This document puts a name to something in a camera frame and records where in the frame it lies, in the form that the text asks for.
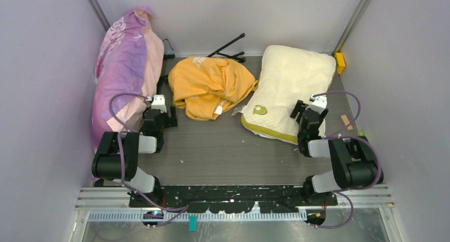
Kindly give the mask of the white quilted pillow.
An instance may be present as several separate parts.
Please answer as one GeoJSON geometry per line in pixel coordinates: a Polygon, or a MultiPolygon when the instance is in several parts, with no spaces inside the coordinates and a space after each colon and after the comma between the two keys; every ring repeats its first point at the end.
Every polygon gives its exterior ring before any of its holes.
{"type": "Polygon", "coordinates": [[[290,117],[297,101],[310,104],[310,96],[326,92],[335,70],[330,55],[268,46],[257,88],[242,110],[242,125],[258,136],[297,144],[299,125],[290,117]]]}

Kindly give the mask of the orange Mickey pillowcase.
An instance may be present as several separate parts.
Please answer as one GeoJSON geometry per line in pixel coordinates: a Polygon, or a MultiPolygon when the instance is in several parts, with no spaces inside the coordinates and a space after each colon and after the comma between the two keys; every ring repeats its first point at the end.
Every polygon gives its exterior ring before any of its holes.
{"type": "Polygon", "coordinates": [[[172,103],[192,120],[215,120],[256,89],[258,81],[229,58],[188,57],[168,74],[172,103]]]}

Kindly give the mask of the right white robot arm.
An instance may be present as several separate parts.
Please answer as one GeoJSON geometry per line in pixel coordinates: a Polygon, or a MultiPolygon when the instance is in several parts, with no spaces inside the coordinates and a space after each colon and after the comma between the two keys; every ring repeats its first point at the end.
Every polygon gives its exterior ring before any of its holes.
{"type": "Polygon", "coordinates": [[[332,165],[330,171],[306,178],[303,198],[310,205],[318,204],[324,193],[370,188],[384,179],[375,151],[365,136],[320,136],[319,128],[328,113],[326,105],[319,100],[309,105],[298,100],[290,114],[299,125],[299,152],[305,157],[328,158],[332,165]]]}

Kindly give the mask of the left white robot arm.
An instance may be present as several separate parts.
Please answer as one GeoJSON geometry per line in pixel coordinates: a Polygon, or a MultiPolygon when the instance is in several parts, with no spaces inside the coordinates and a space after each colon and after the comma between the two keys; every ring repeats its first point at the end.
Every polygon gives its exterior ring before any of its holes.
{"type": "Polygon", "coordinates": [[[165,142],[165,129],[176,126],[176,108],[170,106],[169,113],[147,109],[139,132],[105,132],[92,162],[93,176],[119,184],[123,182],[143,193],[142,200],[148,206],[158,206],[163,199],[160,182],[138,167],[138,158],[140,154],[159,153],[165,142]]]}

